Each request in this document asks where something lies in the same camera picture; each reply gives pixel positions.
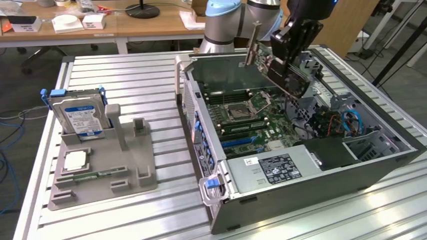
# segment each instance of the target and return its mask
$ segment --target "white box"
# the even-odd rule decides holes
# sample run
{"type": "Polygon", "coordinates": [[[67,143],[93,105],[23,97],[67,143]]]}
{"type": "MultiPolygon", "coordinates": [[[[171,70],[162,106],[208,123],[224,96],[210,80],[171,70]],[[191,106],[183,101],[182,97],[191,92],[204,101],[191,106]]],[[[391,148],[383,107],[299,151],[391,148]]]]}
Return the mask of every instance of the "white box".
{"type": "Polygon", "coordinates": [[[73,23],[60,24],[55,22],[55,18],[52,19],[53,29],[56,34],[69,33],[84,30],[80,20],[77,19],[73,23]]]}
{"type": "Polygon", "coordinates": [[[370,35],[360,31],[356,39],[354,40],[354,44],[351,46],[351,49],[348,50],[348,53],[358,53],[362,50],[363,44],[367,43],[370,39],[370,35]]]}
{"type": "Polygon", "coordinates": [[[85,15],[83,19],[84,29],[104,29],[105,20],[104,14],[91,14],[85,15]]]}
{"type": "Polygon", "coordinates": [[[33,23],[29,23],[29,24],[12,24],[12,28],[13,28],[13,31],[16,33],[28,33],[28,32],[39,32],[40,30],[40,27],[41,27],[41,20],[39,17],[36,17],[33,23]]]}

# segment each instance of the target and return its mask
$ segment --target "hard disk label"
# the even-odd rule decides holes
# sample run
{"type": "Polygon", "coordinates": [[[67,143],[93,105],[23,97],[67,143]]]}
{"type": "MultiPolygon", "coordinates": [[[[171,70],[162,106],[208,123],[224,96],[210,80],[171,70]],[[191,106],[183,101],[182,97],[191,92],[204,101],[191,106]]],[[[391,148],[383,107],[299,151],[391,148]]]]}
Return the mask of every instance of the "hard disk label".
{"type": "Polygon", "coordinates": [[[302,177],[290,154],[264,158],[258,162],[271,184],[279,184],[302,177]]]}
{"type": "Polygon", "coordinates": [[[72,128],[80,136],[93,136],[103,131],[100,120],[93,116],[95,112],[91,105],[65,108],[72,128]]]}

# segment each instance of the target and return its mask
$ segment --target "blue cable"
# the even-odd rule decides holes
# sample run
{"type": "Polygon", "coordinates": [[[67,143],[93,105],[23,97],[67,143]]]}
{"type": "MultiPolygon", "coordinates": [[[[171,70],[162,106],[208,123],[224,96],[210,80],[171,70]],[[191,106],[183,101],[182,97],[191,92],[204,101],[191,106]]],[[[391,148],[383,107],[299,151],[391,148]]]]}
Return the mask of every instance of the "blue cable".
{"type": "Polygon", "coordinates": [[[21,137],[24,135],[24,128],[23,128],[21,125],[8,124],[8,123],[3,123],[3,122],[0,122],[0,125],[8,126],[8,127],[16,127],[20,130],[17,138],[8,145],[0,147],[0,150],[5,150],[7,148],[9,148],[21,139],[21,137]]]}
{"type": "Polygon", "coordinates": [[[16,174],[15,174],[15,170],[13,170],[13,167],[11,165],[9,162],[7,162],[4,159],[0,158],[0,162],[3,162],[7,167],[8,167],[8,170],[11,171],[11,174],[12,174],[12,179],[13,179],[13,185],[15,185],[15,190],[16,190],[16,195],[15,195],[15,200],[13,202],[5,207],[5,209],[3,209],[3,211],[0,211],[0,215],[7,211],[9,210],[15,204],[17,204],[19,200],[20,200],[20,186],[19,186],[19,181],[16,179],[16,174]]]}
{"type": "Polygon", "coordinates": [[[355,110],[352,110],[352,109],[347,109],[347,110],[344,110],[344,111],[342,112],[340,120],[342,120],[343,126],[344,126],[344,128],[346,128],[346,130],[347,130],[348,132],[351,132],[351,129],[350,129],[347,123],[346,123],[346,113],[354,114],[355,117],[358,118],[359,128],[360,128],[360,134],[362,134],[362,133],[363,133],[363,122],[362,122],[360,114],[359,114],[355,110]]]}

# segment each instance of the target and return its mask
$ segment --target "floor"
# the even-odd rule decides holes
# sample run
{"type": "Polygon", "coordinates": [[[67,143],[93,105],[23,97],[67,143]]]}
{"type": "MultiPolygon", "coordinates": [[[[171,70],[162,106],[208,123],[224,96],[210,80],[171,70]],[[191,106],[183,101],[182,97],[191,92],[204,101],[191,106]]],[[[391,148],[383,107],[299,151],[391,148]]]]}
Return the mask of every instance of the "floor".
{"type": "MultiPolygon", "coordinates": [[[[367,32],[372,32],[380,17],[372,17],[364,26],[367,32]]],[[[379,39],[384,37],[384,33],[396,25],[396,21],[391,20],[386,26],[383,34],[379,39]]],[[[379,74],[384,68],[388,60],[396,53],[396,49],[402,46],[407,40],[408,35],[412,33],[412,29],[406,28],[400,37],[392,44],[392,48],[382,52],[383,57],[379,57],[372,66],[370,72],[374,76],[379,74]]],[[[404,54],[404,57],[396,64],[400,66],[408,57],[415,53],[416,49],[424,45],[427,40],[426,36],[420,36],[412,48],[404,54]]],[[[170,41],[156,42],[137,42],[129,44],[129,53],[143,52],[164,52],[171,49],[170,41]]],[[[198,41],[182,41],[180,49],[191,50],[196,46],[198,41]]],[[[40,89],[52,89],[56,84],[57,74],[60,70],[61,57],[55,52],[48,52],[32,65],[32,75],[24,75],[20,69],[20,63],[36,51],[35,47],[27,48],[27,54],[19,54],[15,48],[7,49],[4,55],[0,55],[0,112],[4,111],[21,111],[35,106],[43,105],[40,100],[40,89]]],[[[89,45],[64,46],[63,50],[72,56],[87,55],[108,55],[117,54],[117,49],[113,44],[99,44],[99,50],[92,51],[89,45]]],[[[358,57],[352,54],[348,55],[352,60],[358,57]]],[[[366,69],[362,66],[370,65],[374,58],[368,60],[348,61],[350,65],[362,73],[366,69]]],[[[403,67],[384,85],[384,89],[391,95],[396,104],[406,110],[406,112],[424,125],[427,126],[427,106],[423,104],[427,102],[427,94],[420,89],[427,89],[427,54],[422,57],[414,68],[403,67]]],[[[368,73],[364,77],[372,80],[368,73]]],[[[32,111],[27,116],[28,118],[41,116],[47,113],[47,109],[32,111]]],[[[17,112],[1,113],[0,117],[12,116],[17,112]]],[[[17,183],[21,191],[21,197],[17,204],[12,207],[13,210],[19,210],[23,204],[23,195],[31,177],[32,164],[37,153],[39,141],[44,128],[44,119],[27,120],[24,123],[24,135],[20,141],[8,149],[4,150],[7,159],[13,165],[17,183]]],[[[20,121],[8,121],[9,124],[19,124],[20,121]]],[[[0,125],[0,138],[3,139],[13,131],[12,127],[0,125]]],[[[15,189],[11,175],[0,184],[0,210],[13,202],[15,189]]],[[[9,240],[13,237],[16,222],[19,219],[19,213],[12,212],[0,215],[0,238],[9,240]]]]}

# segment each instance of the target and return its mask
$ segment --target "motherboard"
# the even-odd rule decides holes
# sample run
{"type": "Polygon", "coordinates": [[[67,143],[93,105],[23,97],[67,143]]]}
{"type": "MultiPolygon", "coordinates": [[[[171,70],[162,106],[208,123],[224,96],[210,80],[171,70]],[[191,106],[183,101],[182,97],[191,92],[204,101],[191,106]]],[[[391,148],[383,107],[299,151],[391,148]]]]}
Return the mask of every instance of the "motherboard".
{"type": "Polygon", "coordinates": [[[212,92],[206,102],[227,159],[288,148],[300,140],[280,94],[268,89],[212,92]]]}

